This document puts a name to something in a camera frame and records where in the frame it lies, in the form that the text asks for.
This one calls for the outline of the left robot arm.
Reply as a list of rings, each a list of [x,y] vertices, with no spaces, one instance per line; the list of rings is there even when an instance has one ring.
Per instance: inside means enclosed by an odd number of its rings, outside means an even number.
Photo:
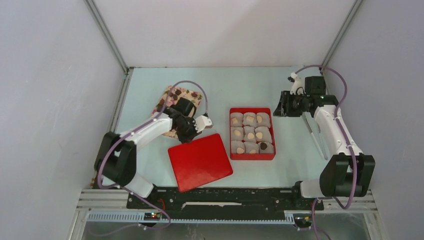
[[[94,169],[99,176],[113,182],[113,187],[124,187],[139,195],[138,201],[145,208],[153,208],[158,202],[156,187],[137,173],[137,152],[162,134],[175,131],[182,143],[190,143],[202,131],[194,114],[196,106],[186,98],[156,112],[139,127],[121,134],[109,131],[100,144]]]

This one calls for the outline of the dark chocolate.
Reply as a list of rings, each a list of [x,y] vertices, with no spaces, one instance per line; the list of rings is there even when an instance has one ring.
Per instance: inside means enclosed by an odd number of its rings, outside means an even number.
[[[267,143],[265,143],[265,142],[261,142],[261,143],[259,144],[259,146],[260,146],[260,149],[261,149],[261,150],[266,150],[266,149],[268,148],[268,145],[267,145]]]

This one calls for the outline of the floral tray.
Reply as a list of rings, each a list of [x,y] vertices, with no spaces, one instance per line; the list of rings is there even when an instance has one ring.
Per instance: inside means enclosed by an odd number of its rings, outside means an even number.
[[[185,117],[196,118],[197,108],[202,101],[202,95],[198,92],[169,86],[156,104],[156,109],[152,112],[153,128],[159,135],[164,135],[178,140],[174,130],[174,118],[183,115]]]

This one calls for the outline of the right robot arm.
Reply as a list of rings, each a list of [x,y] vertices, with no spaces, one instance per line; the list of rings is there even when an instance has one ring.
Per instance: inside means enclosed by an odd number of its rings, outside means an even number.
[[[287,78],[292,87],[281,92],[275,117],[301,117],[310,113],[329,150],[329,160],[319,179],[301,181],[291,194],[291,204],[304,209],[311,198],[364,197],[375,169],[375,159],[356,145],[344,123],[340,102],[326,93],[323,76]]]

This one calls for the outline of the red chocolate box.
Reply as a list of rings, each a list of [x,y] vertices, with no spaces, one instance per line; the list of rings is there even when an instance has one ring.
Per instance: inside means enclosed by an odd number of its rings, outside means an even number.
[[[230,159],[237,161],[271,161],[275,158],[276,142],[268,107],[233,107],[229,110]],[[261,150],[260,143],[267,143]]]

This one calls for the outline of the metal tongs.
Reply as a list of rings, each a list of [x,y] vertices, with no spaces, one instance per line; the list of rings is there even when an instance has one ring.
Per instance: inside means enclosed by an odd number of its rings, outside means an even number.
[[[326,148],[324,147],[323,139],[321,137],[320,128],[316,123],[313,123],[313,119],[309,113],[303,113],[302,119],[310,133],[310,136],[315,144],[315,147],[323,160],[328,161],[329,157],[327,155]]]

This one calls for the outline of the red box lid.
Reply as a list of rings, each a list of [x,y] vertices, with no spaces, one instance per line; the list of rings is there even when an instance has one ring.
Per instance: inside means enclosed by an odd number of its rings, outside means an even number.
[[[170,147],[167,152],[181,193],[226,178],[234,172],[218,133]]]

